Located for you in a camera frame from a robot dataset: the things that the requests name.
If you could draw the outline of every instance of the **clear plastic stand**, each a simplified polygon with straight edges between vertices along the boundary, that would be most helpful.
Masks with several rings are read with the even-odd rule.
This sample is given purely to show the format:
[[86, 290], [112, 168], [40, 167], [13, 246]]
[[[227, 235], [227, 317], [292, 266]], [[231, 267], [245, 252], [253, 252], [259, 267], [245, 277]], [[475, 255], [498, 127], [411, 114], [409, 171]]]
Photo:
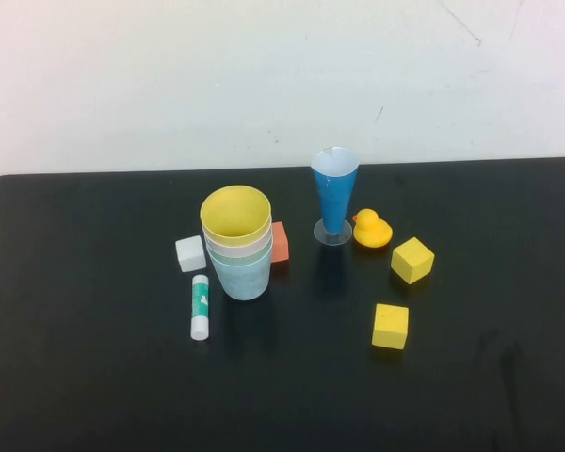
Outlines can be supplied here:
[[351, 225], [347, 221], [344, 221], [343, 231], [340, 234], [329, 234], [324, 228], [324, 221], [321, 219], [314, 226], [314, 237], [323, 245], [330, 247], [343, 245], [351, 238]]

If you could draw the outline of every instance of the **yellow cup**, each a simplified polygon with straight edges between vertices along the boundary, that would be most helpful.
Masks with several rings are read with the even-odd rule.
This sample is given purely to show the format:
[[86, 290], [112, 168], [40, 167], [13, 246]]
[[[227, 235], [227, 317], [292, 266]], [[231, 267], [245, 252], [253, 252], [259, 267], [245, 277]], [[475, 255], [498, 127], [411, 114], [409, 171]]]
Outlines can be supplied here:
[[272, 222], [270, 201], [252, 186], [225, 186], [201, 206], [201, 223], [220, 245], [242, 247], [258, 240]]

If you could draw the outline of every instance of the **cup rim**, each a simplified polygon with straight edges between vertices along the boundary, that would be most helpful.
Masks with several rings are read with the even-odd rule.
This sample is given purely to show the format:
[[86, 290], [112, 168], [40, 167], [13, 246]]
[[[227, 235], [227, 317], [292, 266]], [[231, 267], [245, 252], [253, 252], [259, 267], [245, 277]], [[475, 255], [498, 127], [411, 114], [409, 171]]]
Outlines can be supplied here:
[[[315, 161], [316, 161], [316, 159], [317, 159], [320, 155], [322, 155], [323, 153], [329, 153], [330, 151], [333, 151], [333, 150], [336, 150], [336, 149], [339, 149], [339, 150], [342, 150], [342, 151], [344, 151], [344, 152], [347, 152], [348, 154], [350, 154], [350, 155], [353, 157], [354, 162], [352, 162], [351, 170], [348, 170], [348, 171], [344, 172], [343, 174], [336, 174], [336, 175], [334, 175], [334, 176], [331, 176], [331, 175], [329, 175], [329, 174], [325, 174], [325, 173], [319, 171], [318, 169], [316, 169], [316, 168], [314, 167]], [[345, 147], [343, 147], [343, 146], [331, 146], [331, 147], [329, 147], [329, 148], [323, 149], [322, 151], [320, 151], [319, 153], [317, 153], [317, 154], [314, 156], [314, 158], [312, 159], [312, 163], [310, 164], [310, 168], [312, 168], [312, 170], [317, 171], [317, 172], [319, 172], [320, 174], [324, 174], [325, 176], [327, 176], [327, 177], [329, 177], [329, 178], [332, 178], [332, 179], [333, 179], [333, 178], [336, 178], [336, 177], [346, 177], [346, 176], [348, 176], [349, 174], [351, 174], [352, 172], [354, 172], [355, 170], [357, 170], [359, 166], [360, 166], [360, 160], [358, 160], [358, 155], [356, 155], [356, 153], [354, 153], [351, 149], [345, 148]]]
[[209, 236], [209, 234], [207, 233], [206, 228], [205, 228], [205, 226], [203, 226], [203, 224], [201, 225], [201, 229], [202, 229], [202, 231], [203, 231], [203, 236], [204, 236], [204, 238], [205, 238], [205, 242], [207, 242], [207, 241], [213, 242], [213, 243], [215, 243], [216, 245], [218, 245], [219, 247], [225, 248], [225, 249], [227, 249], [227, 250], [238, 250], [238, 249], [242, 249], [242, 248], [249, 247], [249, 246], [251, 246], [251, 245], [253, 245], [253, 244], [259, 242], [260, 240], [262, 240], [262, 239], [267, 235], [268, 231], [272, 232], [272, 216], [269, 217], [269, 220], [270, 220], [270, 226], [269, 226], [269, 228], [267, 228], [266, 231], [265, 231], [259, 238], [256, 238], [254, 241], [252, 241], [252, 242], [250, 242], [250, 243], [248, 243], [248, 244], [246, 244], [246, 245], [238, 245], [238, 246], [236, 246], [236, 247], [233, 247], [233, 246], [231, 246], [231, 245], [223, 245], [223, 244], [221, 244], [221, 243], [218, 243], [216, 240], [214, 240], [213, 238], [211, 238], [211, 237]]
[[207, 247], [207, 253], [209, 254], [209, 257], [212, 258], [214, 261], [218, 262], [218, 264], [220, 264], [221, 266], [227, 266], [229, 268], [244, 268], [246, 266], [254, 266], [255, 264], [258, 264], [260, 262], [262, 262], [264, 259], [266, 259], [268, 257], [268, 255], [270, 254], [270, 250], [272, 250], [272, 247], [274, 247], [274, 237], [272, 237], [272, 240], [270, 240], [270, 246], [268, 247], [266, 254], [264, 254], [264, 256], [260, 257], [257, 261], [252, 262], [251, 264], [245, 264], [243, 266], [231, 266], [230, 264], [224, 264], [223, 262], [219, 261], [217, 258], [215, 258], [210, 250], [211, 248]]
[[[259, 193], [265, 200], [266, 200], [266, 204], [267, 204], [267, 210], [268, 210], [268, 215], [266, 218], [266, 221], [264, 221], [259, 228], [256, 228], [255, 231], [249, 233], [249, 234], [245, 234], [245, 235], [236, 235], [236, 236], [230, 236], [230, 235], [222, 235], [222, 234], [216, 234], [214, 233], [211, 229], [209, 229], [208, 227], [205, 226], [205, 222], [203, 221], [203, 208], [205, 207], [205, 204], [207, 203], [207, 201], [209, 201], [210, 198], [212, 198], [213, 196], [216, 196], [220, 191], [223, 190], [229, 190], [233, 187], [240, 187], [242, 186], [243, 188], [250, 188], [251, 190], [254, 190], [255, 192]], [[237, 184], [234, 186], [223, 186], [222, 188], [218, 188], [216, 191], [213, 191], [212, 193], [209, 194], [209, 196], [207, 196], [207, 198], [205, 198], [201, 204], [201, 209], [199, 209], [199, 219], [201, 220], [201, 225], [202, 227], [209, 232], [210, 235], [214, 236], [214, 237], [218, 237], [221, 239], [232, 239], [234, 241], [242, 241], [244, 238], [248, 238], [250, 237], [252, 234], [255, 234], [255, 232], [259, 231], [260, 229], [262, 229], [269, 221], [272, 220], [272, 205], [270, 204], [270, 200], [267, 198], [267, 196], [264, 194], [264, 192], [262, 192], [262, 190], [259, 190], [257, 188], [255, 188], [254, 186], [244, 186], [241, 184]]]

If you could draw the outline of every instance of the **rubber duck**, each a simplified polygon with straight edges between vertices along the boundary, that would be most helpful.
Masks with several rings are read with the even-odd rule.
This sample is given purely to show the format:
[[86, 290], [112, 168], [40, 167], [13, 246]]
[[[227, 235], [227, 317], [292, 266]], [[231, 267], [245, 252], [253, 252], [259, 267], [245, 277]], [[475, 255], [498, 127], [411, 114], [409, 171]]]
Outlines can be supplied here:
[[394, 231], [391, 226], [379, 218], [373, 209], [362, 209], [353, 216], [356, 223], [354, 238], [368, 248], [384, 247], [392, 239]]

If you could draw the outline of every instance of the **glue stick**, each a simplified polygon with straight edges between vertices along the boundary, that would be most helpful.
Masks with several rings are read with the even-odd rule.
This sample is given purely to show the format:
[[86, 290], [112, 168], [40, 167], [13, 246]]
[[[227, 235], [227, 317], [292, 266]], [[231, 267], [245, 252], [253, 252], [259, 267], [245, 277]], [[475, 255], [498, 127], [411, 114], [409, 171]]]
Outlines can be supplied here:
[[209, 279], [197, 275], [192, 279], [192, 318], [190, 337], [204, 341], [209, 337]]

